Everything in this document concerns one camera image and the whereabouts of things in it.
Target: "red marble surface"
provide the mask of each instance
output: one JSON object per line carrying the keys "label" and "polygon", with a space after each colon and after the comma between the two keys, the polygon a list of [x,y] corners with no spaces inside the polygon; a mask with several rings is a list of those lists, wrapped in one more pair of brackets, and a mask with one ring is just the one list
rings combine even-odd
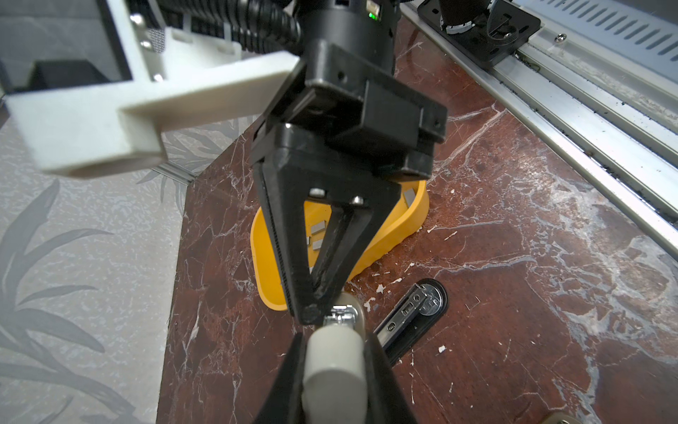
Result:
{"label": "red marble surface", "polygon": [[[418,420],[678,422],[676,262],[404,19],[396,51],[396,77],[448,107],[448,137],[423,228],[346,289],[375,326],[420,278],[446,287],[446,315],[393,367]],[[251,136],[186,196],[159,423],[250,422],[304,330],[257,294]]]}

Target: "yellow plastic container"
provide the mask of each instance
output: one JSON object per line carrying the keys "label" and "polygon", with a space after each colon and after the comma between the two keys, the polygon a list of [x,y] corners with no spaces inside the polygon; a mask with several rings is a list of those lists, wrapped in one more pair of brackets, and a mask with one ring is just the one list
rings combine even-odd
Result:
{"label": "yellow plastic container", "polygon": [[[360,274],[365,268],[369,267],[386,253],[391,251],[397,244],[402,242],[407,236],[417,231],[428,215],[428,193],[426,192],[426,181],[402,182],[400,200],[395,205],[391,214],[384,224],[379,228],[370,244],[365,249],[363,256],[353,268],[349,279]],[[416,194],[414,202],[408,208],[405,202],[405,193],[409,189],[414,189]],[[328,205],[317,204],[310,201],[304,203],[304,215],[306,218],[306,235],[311,234],[311,225],[321,221],[330,221],[332,213]],[[313,242],[322,239],[325,231],[311,236],[311,245]],[[275,311],[284,311],[287,309],[283,286],[280,283],[278,266],[275,262],[273,246],[268,236],[266,222],[261,212],[261,208],[254,216],[252,223],[252,232],[250,233],[250,245],[252,246],[252,260],[254,262],[254,275],[256,277],[256,287],[259,290],[259,296],[264,304]],[[318,259],[320,251],[314,251],[311,246],[308,247],[308,265],[312,267]]]}

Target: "gray floral wallpaper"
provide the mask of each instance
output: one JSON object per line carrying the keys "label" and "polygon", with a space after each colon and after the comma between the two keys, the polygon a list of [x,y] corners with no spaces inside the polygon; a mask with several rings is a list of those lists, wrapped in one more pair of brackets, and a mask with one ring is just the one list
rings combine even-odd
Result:
{"label": "gray floral wallpaper", "polygon": [[[163,134],[163,142],[167,149],[169,160],[199,174],[217,156],[221,154],[236,138],[249,127],[257,116],[243,117],[220,123],[211,123],[198,128],[171,131]],[[174,196],[174,202],[181,214],[184,212],[186,186],[170,180],[156,171],[148,171],[137,184],[144,184],[159,178],[160,201],[166,198],[165,191],[169,190]],[[171,181],[174,188],[167,189],[167,182]]]}
{"label": "gray floral wallpaper", "polygon": [[[252,121],[169,133],[169,156],[200,172]],[[11,118],[0,159],[0,423],[155,422],[185,187],[42,175]]]}

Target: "bolt head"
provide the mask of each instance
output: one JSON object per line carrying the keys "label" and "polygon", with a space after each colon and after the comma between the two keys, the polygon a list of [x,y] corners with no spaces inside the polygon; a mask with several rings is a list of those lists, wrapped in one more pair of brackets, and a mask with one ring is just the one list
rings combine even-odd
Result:
{"label": "bolt head", "polygon": [[318,189],[318,188],[315,188],[315,187],[308,191],[309,196],[316,197],[318,199],[322,199],[323,197],[325,197],[325,194],[327,194],[325,192],[325,190]]}
{"label": "bolt head", "polygon": [[144,49],[146,49],[150,52],[153,51],[153,44],[149,40],[143,40],[143,41],[141,41],[140,44],[141,44],[141,47],[143,47]]}
{"label": "bolt head", "polygon": [[146,26],[144,16],[142,16],[141,14],[129,15],[129,20],[131,20],[136,26]]}

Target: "white plastic cylinder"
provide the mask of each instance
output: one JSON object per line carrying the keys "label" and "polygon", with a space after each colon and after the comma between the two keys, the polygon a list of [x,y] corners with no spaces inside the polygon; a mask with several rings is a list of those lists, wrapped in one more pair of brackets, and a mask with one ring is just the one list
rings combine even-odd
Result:
{"label": "white plastic cylinder", "polygon": [[352,328],[329,325],[308,340],[302,405],[310,424],[363,424],[367,414],[364,342]]}

